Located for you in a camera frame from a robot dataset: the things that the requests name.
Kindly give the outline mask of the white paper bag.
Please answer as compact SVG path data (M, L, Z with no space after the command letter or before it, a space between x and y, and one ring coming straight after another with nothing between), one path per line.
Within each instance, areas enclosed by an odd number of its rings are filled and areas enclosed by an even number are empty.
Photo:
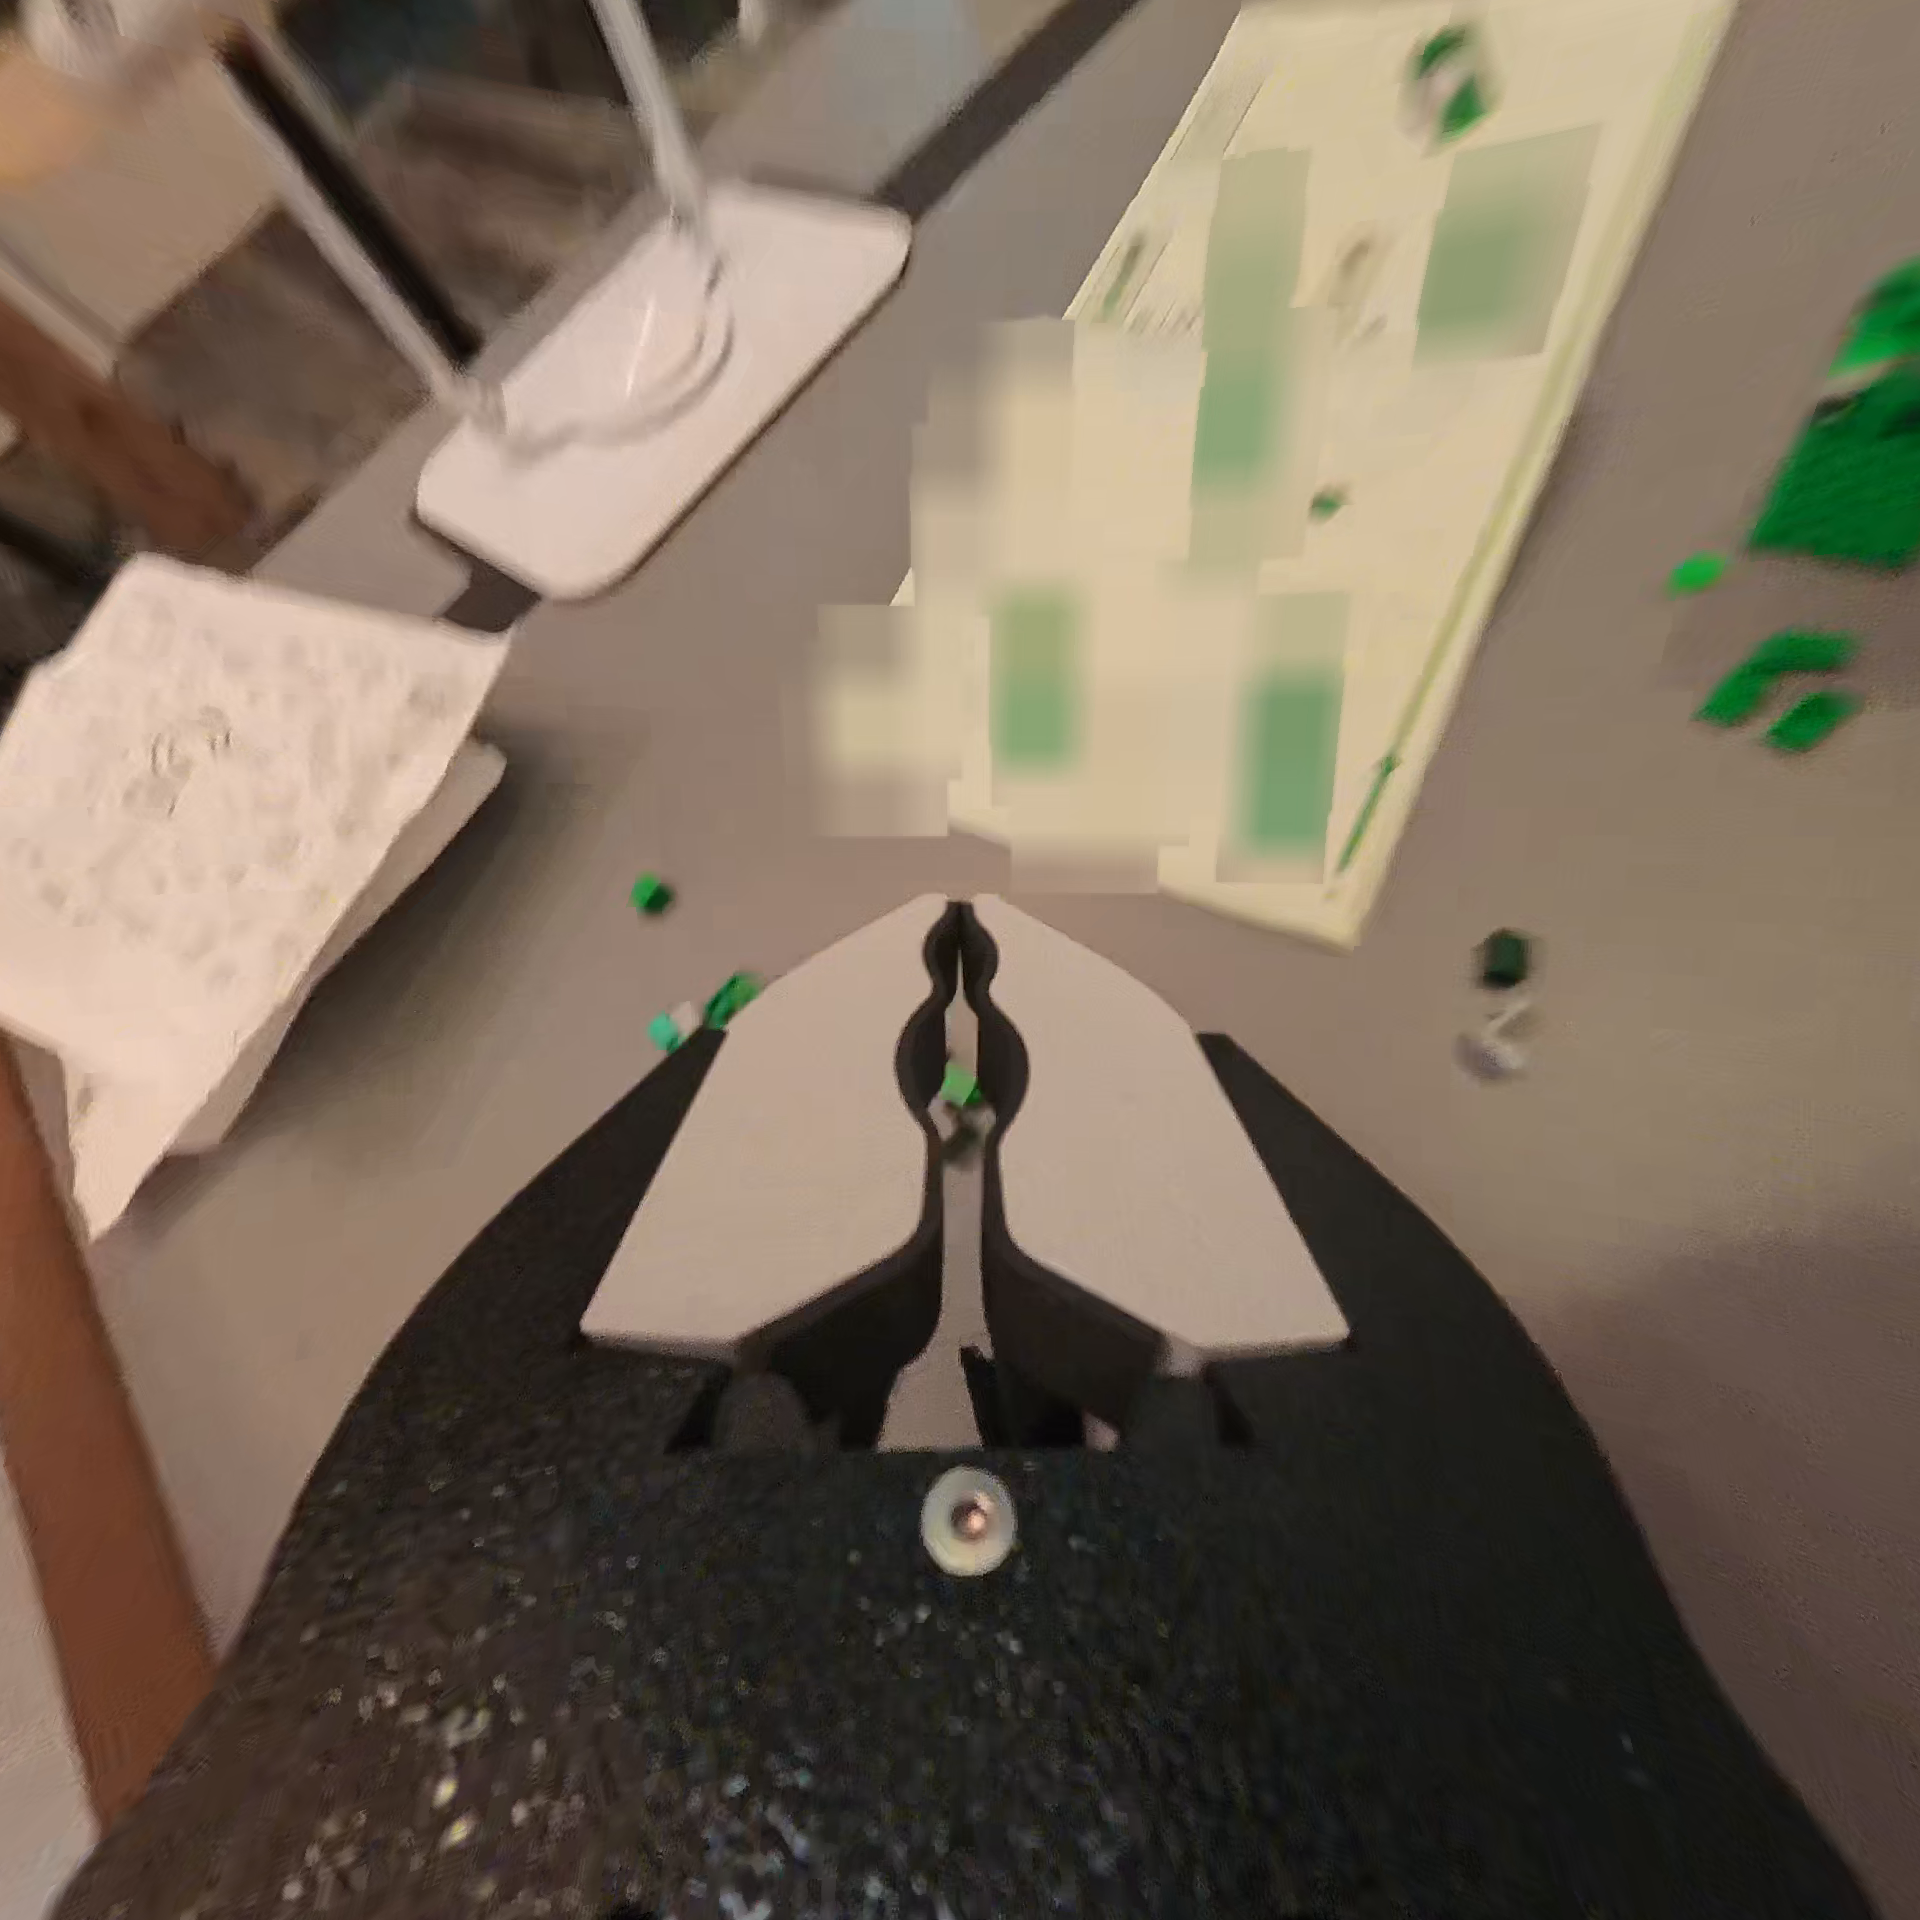
M2 740L3 1032L108 1234L443 789L514 637L138 556Z

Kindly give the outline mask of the green studded plate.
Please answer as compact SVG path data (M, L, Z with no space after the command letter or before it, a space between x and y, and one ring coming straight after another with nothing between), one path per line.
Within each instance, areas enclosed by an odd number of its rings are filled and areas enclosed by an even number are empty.
M1916 563L1916 258L1887 271L1848 316L1745 545L1885 573Z

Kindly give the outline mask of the brown wooden board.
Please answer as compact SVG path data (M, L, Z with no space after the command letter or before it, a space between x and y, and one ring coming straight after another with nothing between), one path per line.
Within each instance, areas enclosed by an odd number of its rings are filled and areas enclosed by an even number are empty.
M2 1428L91 1807L113 1826L204 1699L204 1620L13 1050Z

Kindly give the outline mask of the building instruction booklet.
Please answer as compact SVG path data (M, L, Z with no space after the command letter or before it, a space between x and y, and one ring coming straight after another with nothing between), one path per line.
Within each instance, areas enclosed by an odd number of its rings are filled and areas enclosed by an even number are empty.
M820 821L1357 944L1731 4L1248 4L820 612Z

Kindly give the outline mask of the white stand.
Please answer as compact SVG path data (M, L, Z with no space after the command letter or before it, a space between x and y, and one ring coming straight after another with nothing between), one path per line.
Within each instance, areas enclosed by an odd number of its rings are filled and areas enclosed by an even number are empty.
M467 378L422 527L541 600L625 580L900 281L884 206L710 184L636 4L590 6L662 213L502 381Z

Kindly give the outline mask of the scattered green flat tiles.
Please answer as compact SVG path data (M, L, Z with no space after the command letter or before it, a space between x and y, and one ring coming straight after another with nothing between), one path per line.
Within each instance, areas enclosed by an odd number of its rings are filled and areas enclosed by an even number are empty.
M1667 569L1663 682L1691 723L1770 751L1822 749L1865 707L1864 637L1837 606L1837 573L1778 556L1698 550Z

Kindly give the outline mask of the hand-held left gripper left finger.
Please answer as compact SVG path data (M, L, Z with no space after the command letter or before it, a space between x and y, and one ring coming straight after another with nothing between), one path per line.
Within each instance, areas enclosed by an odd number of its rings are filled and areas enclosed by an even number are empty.
M871 1447L941 1304L940 1141L960 910L923 894L772 980L718 1037L583 1336L782 1380Z

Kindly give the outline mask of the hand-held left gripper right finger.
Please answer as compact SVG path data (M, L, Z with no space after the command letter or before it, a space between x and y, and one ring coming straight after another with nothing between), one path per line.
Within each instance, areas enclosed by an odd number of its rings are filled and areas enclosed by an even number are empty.
M995 894L962 915L993 1131L979 1273L1007 1422L1124 1432L1165 1382L1352 1337L1199 1034Z

